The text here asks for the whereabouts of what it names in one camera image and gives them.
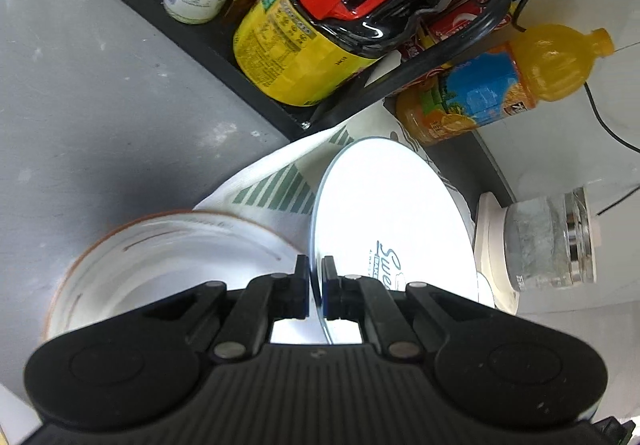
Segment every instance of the plate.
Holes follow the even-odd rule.
[[[479,300],[474,254],[456,204],[427,162],[390,139],[361,139],[334,158],[316,196],[309,248],[318,307],[325,255],[334,256],[338,275],[374,277],[401,291],[423,281]],[[359,341],[354,323],[323,324],[334,343]]]
[[[300,252],[252,222],[212,212],[160,214],[126,225],[76,261],[52,302],[51,339],[203,282],[246,287],[258,275],[293,273]],[[272,342],[325,343],[318,314],[274,324]]]

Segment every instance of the stainless steel table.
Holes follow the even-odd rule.
[[[0,383],[24,396],[82,251],[286,140],[119,0],[2,0],[0,24]]]

